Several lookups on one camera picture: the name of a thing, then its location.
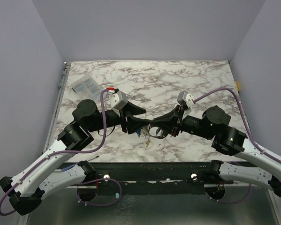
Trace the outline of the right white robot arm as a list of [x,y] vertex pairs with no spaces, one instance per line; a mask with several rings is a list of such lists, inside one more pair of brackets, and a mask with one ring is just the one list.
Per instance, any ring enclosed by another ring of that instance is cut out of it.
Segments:
[[229,126],[231,117],[218,106],[208,108],[202,118],[185,115],[182,106],[153,119],[152,127],[158,127],[172,136],[187,132],[212,140],[212,148],[223,155],[234,156],[254,164],[254,167],[233,166],[214,161],[215,167],[206,171],[210,183],[219,180],[237,180],[261,185],[281,198],[281,156],[255,143],[247,133]]

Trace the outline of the keyring bunch with keys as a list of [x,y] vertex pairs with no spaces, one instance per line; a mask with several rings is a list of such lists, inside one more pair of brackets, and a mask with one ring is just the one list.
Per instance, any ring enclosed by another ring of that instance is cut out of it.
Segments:
[[137,136],[140,138],[144,138],[146,140],[146,148],[149,147],[150,142],[152,139],[164,139],[166,138],[169,133],[163,131],[160,127],[147,125],[135,131]]

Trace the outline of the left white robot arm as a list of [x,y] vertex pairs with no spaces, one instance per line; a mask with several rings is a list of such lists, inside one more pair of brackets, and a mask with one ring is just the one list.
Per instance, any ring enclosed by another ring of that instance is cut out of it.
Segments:
[[88,161],[81,161],[62,172],[55,170],[76,154],[85,153],[94,138],[92,132],[102,130],[103,138],[93,152],[105,142],[107,128],[126,124],[129,116],[145,114],[146,110],[129,101],[115,101],[110,110],[98,110],[94,101],[81,101],[72,115],[74,120],[58,135],[49,149],[28,168],[14,177],[5,176],[0,186],[9,198],[13,211],[21,216],[35,210],[53,193],[71,185],[89,185],[103,180]]

